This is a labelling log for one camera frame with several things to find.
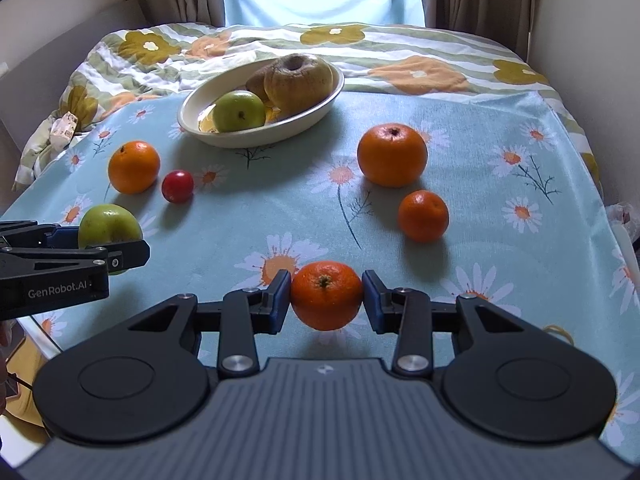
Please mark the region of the green apple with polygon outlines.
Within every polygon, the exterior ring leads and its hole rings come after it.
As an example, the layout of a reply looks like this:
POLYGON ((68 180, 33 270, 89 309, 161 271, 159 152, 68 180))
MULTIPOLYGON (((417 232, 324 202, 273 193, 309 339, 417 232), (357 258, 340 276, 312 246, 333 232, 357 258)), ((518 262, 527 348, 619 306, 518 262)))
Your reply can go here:
POLYGON ((219 132, 260 128, 266 122, 265 104, 247 90, 227 92, 215 101, 213 121, 219 132))
POLYGON ((79 223, 78 248, 142 240, 143 232, 136 217, 116 204, 102 204, 86 211, 79 223))

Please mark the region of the small tangerine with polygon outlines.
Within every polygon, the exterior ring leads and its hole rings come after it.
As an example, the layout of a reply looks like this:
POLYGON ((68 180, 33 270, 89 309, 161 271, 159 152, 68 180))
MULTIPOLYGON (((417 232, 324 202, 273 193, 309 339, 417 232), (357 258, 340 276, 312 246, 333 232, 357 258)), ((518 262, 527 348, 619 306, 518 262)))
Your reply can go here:
POLYGON ((297 317, 314 330, 340 330, 354 318, 363 297, 361 278, 350 266, 319 261, 294 276, 290 303, 297 317))
POLYGON ((449 210, 439 195, 419 190, 401 201, 398 224, 405 236, 414 242, 436 242, 448 229, 449 210))

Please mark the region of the large orange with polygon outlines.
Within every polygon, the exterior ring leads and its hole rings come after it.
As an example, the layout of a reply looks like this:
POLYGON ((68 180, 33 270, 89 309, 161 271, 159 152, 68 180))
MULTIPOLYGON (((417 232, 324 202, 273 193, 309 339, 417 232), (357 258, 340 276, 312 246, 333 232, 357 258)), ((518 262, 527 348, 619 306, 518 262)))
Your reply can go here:
POLYGON ((134 195, 150 188, 160 173, 160 155, 151 144, 130 141, 114 151, 107 166, 108 180, 119 193, 134 195))

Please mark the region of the small red tomato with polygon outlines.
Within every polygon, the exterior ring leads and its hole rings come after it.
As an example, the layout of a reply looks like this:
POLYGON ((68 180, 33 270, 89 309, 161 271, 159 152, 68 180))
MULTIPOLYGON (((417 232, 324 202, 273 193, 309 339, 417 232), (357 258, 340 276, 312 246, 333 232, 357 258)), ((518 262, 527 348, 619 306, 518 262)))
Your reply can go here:
POLYGON ((160 192, 163 198, 172 204, 183 204, 193 196, 194 179, 186 170, 174 170, 163 178, 160 192))

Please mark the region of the brown kiwi fruit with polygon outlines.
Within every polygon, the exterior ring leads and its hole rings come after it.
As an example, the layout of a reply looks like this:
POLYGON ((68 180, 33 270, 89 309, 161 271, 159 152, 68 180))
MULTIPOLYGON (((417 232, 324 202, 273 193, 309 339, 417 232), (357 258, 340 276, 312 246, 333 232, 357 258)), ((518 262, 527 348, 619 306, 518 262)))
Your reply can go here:
POLYGON ((265 65, 259 70, 256 70, 256 72, 252 76, 250 76, 250 78, 248 78, 247 82, 245 83, 246 90, 256 94, 256 96, 258 96, 258 98, 261 99, 262 102, 269 101, 269 98, 267 96, 267 93, 265 92, 265 86, 264 86, 265 76, 266 76, 266 73, 269 72, 269 70, 270 70, 270 66, 265 65))

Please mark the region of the large wrinkled brown apple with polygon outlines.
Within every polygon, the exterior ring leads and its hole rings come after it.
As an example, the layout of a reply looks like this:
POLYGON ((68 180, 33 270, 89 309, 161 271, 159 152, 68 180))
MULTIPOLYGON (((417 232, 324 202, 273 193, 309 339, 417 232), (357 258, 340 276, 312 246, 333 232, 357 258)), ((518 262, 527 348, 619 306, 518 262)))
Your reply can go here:
POLYGON ((313 54, 288 54, 272 63, 264 76, 269 101, 286 116, 309 110, 334 88, 331 67, 313 54))

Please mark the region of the crumpled patterned paper packet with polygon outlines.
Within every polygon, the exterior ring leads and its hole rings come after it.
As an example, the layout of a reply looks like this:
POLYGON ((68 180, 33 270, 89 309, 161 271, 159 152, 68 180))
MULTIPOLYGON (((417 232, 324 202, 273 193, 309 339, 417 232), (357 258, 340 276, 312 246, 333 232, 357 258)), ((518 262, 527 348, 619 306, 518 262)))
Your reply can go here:
POLYGON ((49 141, 55 150, 63 151, 70 144, 77 125, 78 117, 71 112, 66 112, 62 117, 55 119, 49 132, 49 141))

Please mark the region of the light blue daisy tablecloth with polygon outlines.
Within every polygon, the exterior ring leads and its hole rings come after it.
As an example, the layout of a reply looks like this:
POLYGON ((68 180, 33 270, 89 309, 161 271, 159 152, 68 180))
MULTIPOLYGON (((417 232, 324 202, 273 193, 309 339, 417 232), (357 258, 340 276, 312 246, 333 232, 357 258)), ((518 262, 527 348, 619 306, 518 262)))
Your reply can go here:
POLYGON ((44 170, 6 212, 10 220, 74 226, 96 205, 138 219, 148 263, 110 281, 86 306, 36 316, 48 341, 73 347, 179 292, 215 300, 265 287, 279 270, 333 260, 375 271, 390 287, 451 302, 480 296, 544 327, 611 371, 617 387, 604 442, 639 457, 639 297, 590 174, 559 117, 530 93, 460 102, 342 93, 314 128, 277 144, 220 150, 183 132, 183 96, 135 102, 107 118, 44 170), (444 236, 418 244, 397 222, 405 191, 369 183, 357 146, 369 128, 399 122, 426 136, 416 188, 449 210, 444 236), (108 180, 114 151, 144 141, 160 155, 145 192, 108 180), (194 179, 191 199, 168 203, 174 170, 194 179))

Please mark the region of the yellow rubber band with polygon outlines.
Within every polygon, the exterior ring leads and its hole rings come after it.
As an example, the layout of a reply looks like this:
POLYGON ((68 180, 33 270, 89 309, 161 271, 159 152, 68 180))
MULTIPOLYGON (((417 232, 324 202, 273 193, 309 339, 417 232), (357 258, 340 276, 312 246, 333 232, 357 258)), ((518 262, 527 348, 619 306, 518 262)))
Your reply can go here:
POLYGON ((567 344, 570 344, 572 347, 574 347, 575 345, 573 336, 567 330, 564 330, 564 328, 559 325, 550 324, 550 325, 544 326, 542 330, 549 335, 563 339, 567 344))

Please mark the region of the floral striped duvet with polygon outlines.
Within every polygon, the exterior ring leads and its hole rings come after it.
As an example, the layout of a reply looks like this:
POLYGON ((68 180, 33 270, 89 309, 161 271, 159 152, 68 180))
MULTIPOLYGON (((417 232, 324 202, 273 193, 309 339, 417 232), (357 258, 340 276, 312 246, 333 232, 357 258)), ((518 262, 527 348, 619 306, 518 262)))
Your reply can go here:
POLYGON ((556 111, 591 177, 600 178, 584 129, 548 79, 498 42, 411 25, 285 25, 260 28, 171 23, 121 29, 93 40, 65 76, 56 103, 28 128, 14 177, 24 191, 53 159, 49 130, 56 118, 78 119, 77 139, 132 102, 188 91, 226 70, 294 52, 323 56, 345 76, 348 91, 428 94, 539 93, 556 111))

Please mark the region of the cream ceramic bowl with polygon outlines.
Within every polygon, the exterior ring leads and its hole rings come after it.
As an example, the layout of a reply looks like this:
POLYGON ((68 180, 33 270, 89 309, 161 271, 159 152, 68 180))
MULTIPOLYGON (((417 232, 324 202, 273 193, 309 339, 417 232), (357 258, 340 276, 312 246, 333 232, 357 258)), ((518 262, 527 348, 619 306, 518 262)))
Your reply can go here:
POLYGON ((337 67, 314 54, 257 61, 227 70, 189 93, 178 123, 216 148, 257 148, 315 125, 344 82, 337 67))

